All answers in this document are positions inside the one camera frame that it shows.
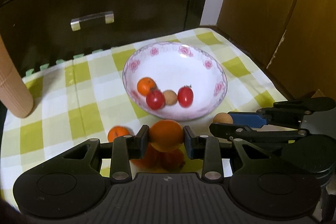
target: white ceramic bowl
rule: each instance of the white ceramic bowl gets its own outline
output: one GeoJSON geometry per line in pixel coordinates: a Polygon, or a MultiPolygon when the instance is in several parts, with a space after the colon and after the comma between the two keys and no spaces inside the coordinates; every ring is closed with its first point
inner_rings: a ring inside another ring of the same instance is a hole
{"type": "Polygon", "coordinates": [[[196,47],[178,42],[160,42],[142,47],[126,62],[123,83],[128,96],[143,110],[163,119],[186,121],[207,115],[223,101],[227,81],[223,68],[208,53],[196,47]],[[194,100],[183,108],[177,102],[151,110],[146,98],[137,91],[137,83],[143,77],[152,78],[162,92],[176,93],[191,85],[194,100]]]}

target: drawer handle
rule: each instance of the drawer handle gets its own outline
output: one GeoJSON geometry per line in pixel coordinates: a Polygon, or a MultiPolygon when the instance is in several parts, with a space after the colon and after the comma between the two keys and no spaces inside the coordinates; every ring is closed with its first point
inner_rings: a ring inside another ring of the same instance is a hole
{"type": "Polygon", "coordinates": [[[100,24],[110,24],[114,22],[114,14],[112,11],[92,14],[71,20],[71,29],[79,31],[83,28],[92,27],[100,24]]]}

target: green and white tablecloth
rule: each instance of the green and white tablecloth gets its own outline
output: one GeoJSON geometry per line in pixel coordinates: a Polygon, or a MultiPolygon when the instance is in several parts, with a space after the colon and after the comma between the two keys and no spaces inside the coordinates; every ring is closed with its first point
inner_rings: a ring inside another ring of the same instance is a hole
{"type": "MultiPolygon", "coordinates": [[[[209,124],[218,112],[255,111],[285,100],[249,57],[218,33],[205,28],[66,61],[23,78],[36,106],[25,119],[7,112],[1,145],[1,196],[16,207],[12,187],[24,171],[88,138],[107,142],[107,133],[115,125],[127,126],[135,134],[143,124],[151,126],[158,121],[128,98],[122,70],[137,49],[161,41],[199,47],[222,64],[226,73],[228,90],[222,104],[206,117],[182,123],[190,125],[198,135],[209,133],[209,124]]],[[[109,165],[104,160],[102,175],[108,174],[109,165]]]]}

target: screw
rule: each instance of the screw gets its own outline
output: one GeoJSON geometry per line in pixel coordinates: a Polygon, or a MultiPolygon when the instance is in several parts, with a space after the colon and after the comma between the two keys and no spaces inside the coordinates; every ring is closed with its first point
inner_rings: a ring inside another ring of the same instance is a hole
{"type": "Polygon", "coordinates": [[[124,179],[128,178],[128,174],[126,172],[119,171],[119,172],[113,173],[112,178],[114,178],[116,180],[124,180],[124,179]]]}
{"type": "Polygon", "coordinates": [[[210,180],[217,180],[222,177],[222,175],[216,171],[206,172],[204,176],[210,180]]]}
{"type": "Polygon", "coordinates": [[[305,130],[299,130],[297,133],[299,135],[306,135],[306,131],[305,130]]]}

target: bowl rim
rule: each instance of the bowl rim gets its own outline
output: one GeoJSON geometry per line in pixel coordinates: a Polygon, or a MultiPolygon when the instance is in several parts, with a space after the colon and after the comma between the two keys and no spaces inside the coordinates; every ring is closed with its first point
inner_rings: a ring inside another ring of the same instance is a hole
{"type": "Polygon", "coordinates": [[[128,61],[135,55],[137,55],[139,52],[143,51],[144,48],[150,48],[150,47],[153,47],[154,45],[164,45],[164,44],[173,44],[173,45],[180,45],[180,46],[187,46],[187,47],[191,47],[193,49],[195,49],[196,51],[198,52],[201,52],[202,54],[206,55],[207,57],[209,57],[212,61],[214,61],[217,65],[217,68],[220,70],[220,72],[222,73],[223,75],[223,80],[225,80],[225,90],[221,96],[221,98],[218,100],[218,102],[214,105],[214,107],[211,108],[211,110],[206,113],[206,114],[202,114],[202,115],[199,115],[199,116],[196,116],[196,117],[193,117],[193,118],[188,118],[188,119],[175,119],[174,121],[191,121],[191,120],[195,120],[195,119],[198,119],[198,118],[202,118],[206,115],[208,115],[209,113],[211,113],[212,111],[214,111],[224,100],[226,94],[227,94],[227,86],[228,86],[228,83],[227,83],[227,78],[226,78],[226,74],[224,72],[224,69],[223,67],[221,66],[221,64],[219,64],[219,62],[209,53],[207,53],[206,51],[198,48],[198,47],[195,47],[195,46],[192,46],[192,45],[188,45],[188,44],[185,44],[185,43],[181,43],[181,42],[175,42],[175,41],[160,41],[160,42],[154,42],[154,43],[150,43],[148,45],[144,45],[142,46],[141,48],[137,49],[126,61],[125,65],[124,65],[124,68],[123,68],[123,72],[122,72],[122,80],[123,80],[123,85],[124,85],[124,89],[126,91],[126,94],[127,96],[138,106],[140,107],[143,111],[153,115],[153,116],[156,116],[156,117],[159,117],[159,118],[162,118],[162,119],[167,119],[165,118],[164,116],[162,115],[159,115],[157,113],[155,113],[154,110],[151,110],[151,109],[144,109],[142,106],[140,106],[134,99],[133,97],[131,96],[131,94],[128,93],[127,89],[126,89],[126,86],[125,86],[125,80],[126,80],[126,72],[125,72],[125,68],[127,68],[128,66],[128,61]]]}

